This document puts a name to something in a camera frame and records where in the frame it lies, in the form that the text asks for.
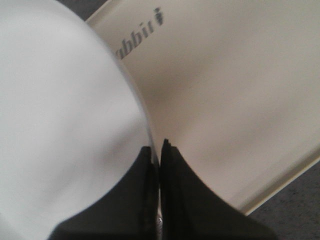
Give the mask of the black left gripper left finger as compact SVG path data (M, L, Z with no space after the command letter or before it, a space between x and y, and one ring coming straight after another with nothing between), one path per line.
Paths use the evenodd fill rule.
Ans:
M87 209L62 221L51 240L157 239L158 178L143 146L122 179Z

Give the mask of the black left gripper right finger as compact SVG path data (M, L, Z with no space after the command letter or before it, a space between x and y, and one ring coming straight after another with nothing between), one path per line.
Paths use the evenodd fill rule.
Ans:
M164 240L277 239L270 228L211 191L167 139L161 149L159 177Z

